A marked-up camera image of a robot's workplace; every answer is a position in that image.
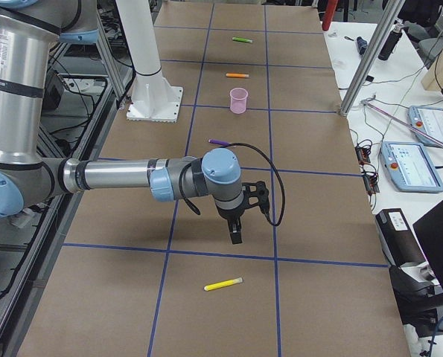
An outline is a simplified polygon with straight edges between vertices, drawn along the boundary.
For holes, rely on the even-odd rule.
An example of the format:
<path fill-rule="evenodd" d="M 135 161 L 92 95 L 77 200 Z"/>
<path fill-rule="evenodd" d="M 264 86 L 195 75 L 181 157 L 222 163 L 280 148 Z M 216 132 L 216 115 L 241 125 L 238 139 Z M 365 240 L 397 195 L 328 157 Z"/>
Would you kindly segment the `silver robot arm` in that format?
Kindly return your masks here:
<path fill-rule="evenodd" d="M 212 196 L 231 241 L 241 243 L 248 197 L 238 159 L 228 149 L 202 158 L 135 161 L 37 154 L 50 44 L 97 39 L 95 1 L 0 1 L 0 218 L 64 193 L 147 187 L 160 202 Z"/>

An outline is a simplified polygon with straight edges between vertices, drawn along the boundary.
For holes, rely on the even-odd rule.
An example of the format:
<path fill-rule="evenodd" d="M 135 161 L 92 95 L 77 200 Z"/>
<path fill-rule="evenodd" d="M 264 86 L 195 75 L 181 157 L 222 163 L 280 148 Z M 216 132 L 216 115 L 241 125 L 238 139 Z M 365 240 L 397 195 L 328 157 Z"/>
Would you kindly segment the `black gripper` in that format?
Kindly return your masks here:
<path fill-rule="evenodd" d="M 217 212 L 220 216 L 226 220 L 230 238 L 233 245 L 241 244 L 242 241 L 242 233 L 241 233 L 241 217 L 244 214 L 243 208 L 234 208 L 234 209 L 222 209 L 217 207 Z"/>

